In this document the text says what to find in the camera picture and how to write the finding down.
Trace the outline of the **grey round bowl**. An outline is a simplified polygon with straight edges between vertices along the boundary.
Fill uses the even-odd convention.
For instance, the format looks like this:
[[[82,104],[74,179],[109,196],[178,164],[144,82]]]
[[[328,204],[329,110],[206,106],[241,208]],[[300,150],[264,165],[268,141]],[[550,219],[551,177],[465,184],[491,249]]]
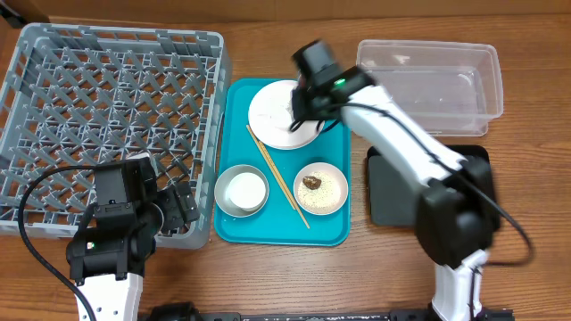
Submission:
[[[261,206],[258,209],[254,210],[254,211],[241,210],[241,209],[237,208],[227,197],[227,188],[228,188],[230,181],[236,175],[241,174],[241,173],[245,173],[245,172],[250,172],[250,173],[258,175],[264,181],[266,189],[267,189],[263,203],[261,204]],[[265,205],[267,199],[269,198],[269,183],[268,183],[267,178],[264,176],[264,174],[259,169],[255,168],[254,166],[245,165],[245,164],[244,165],[235,165],[233,167],[226,169],[222,174],[219,175],[218,180],[217,180],[216,185],[215,185],[215,189],[214,189],[214,196],[215,196],[215,201],[216,201],[218,207],[223,212],[225,212],[226,214],[228,214],[229,216],[234,217],[234,218],[246,218],[246,217],[250,217],[251,215],[260,211],[262,209],[262,207]]]

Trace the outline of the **wooden chopstick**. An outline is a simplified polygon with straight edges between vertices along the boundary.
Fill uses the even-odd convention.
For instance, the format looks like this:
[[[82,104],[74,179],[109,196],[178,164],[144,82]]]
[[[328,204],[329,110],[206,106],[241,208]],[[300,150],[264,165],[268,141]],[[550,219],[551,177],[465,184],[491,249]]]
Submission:
[[[276,179],[278,186],[282,190],[282,193],[284,194],[285,198],[288,200],[290,206],[299,214],[299,216],[300,216],[303,224],[306,226],[306,228],[310,229],[310,225],[309,225],[306,217],[302,213],[298,203],[295,201],[292,192],[290,191],[290,189],[286,185],[285,180],[283,179],[281,173],[277,169],[277,166],[276,166],[275,162],[273,161],[273,159],[271,158],[271,156],[269,155],[269,152],[267,151],[265,145],[256,137],[256,135],[253,133],[253,131],[251,130],[249,125],[246,125],[246,129],[249,132],[252,140],[256,144],[258,150],[260,151],[263,159],[266,161],[272,175]]]
[[[295,210],[296,207],[294,205],[294,199],[293,196],[291,195],[291,193],[288,191],[288,189],[286,188],[286,183],[283,180],[281,174],[279,173],[279,171],[277,170],[277,166],[275,165],[274,161],[271,159],[269,152],[266,150],[265,146],[263,145],[262,142],[260,142],[257,138],[255,138],[256,144],[258,145],[258,148],[262,154],[262,157],[264,158],[264,160],[266,161],[266,163],[269,166],[270,171],[272,172],[274,178],[276,179],[280,189],[282,190],[283,194],[285,195],[286,199],[288,200],[288,202],[290,203],[291,207]]]

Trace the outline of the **white paper cup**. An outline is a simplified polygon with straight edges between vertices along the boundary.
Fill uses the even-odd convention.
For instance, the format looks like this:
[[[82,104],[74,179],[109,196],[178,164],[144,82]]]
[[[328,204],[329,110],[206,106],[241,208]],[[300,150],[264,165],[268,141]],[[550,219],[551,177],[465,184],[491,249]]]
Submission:
[[[263,203],[266,191],[265,183],[258,175],[245,172],[230,181],[227,197],[237,208],[254,211]]]

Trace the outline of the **brown food scrap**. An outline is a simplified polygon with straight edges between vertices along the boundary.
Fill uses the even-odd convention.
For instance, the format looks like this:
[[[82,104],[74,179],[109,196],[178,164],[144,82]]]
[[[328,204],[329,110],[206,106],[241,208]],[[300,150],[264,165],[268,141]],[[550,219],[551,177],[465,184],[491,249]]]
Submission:
[[[322,181],[314,176],[306,176],[302,179],[302,183],[310,190],[317,190],[320,188]]]

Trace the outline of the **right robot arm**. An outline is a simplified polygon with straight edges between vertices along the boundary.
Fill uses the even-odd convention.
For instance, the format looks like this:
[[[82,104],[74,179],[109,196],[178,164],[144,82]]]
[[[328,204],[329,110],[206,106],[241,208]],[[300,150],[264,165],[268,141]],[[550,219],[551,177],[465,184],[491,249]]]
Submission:
[[[435,263],[431,317],[477,317],[479,273],[500,227],[489,163],[432,138],[358,67],[342,70],[332,62],[298,70],[291,129],[309,120],[336,120],[380,152],[412,190],[415,235]]]

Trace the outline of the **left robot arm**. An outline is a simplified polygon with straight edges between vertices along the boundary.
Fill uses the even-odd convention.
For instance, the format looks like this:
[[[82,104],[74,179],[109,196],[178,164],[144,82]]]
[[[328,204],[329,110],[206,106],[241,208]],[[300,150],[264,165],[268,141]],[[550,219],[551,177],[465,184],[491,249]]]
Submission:
[[[135,320],[156,236],[200,216],[189,184],[157,185],[153,157],[139,153],[95,167],[95,201],[66,248],[82,320]]]

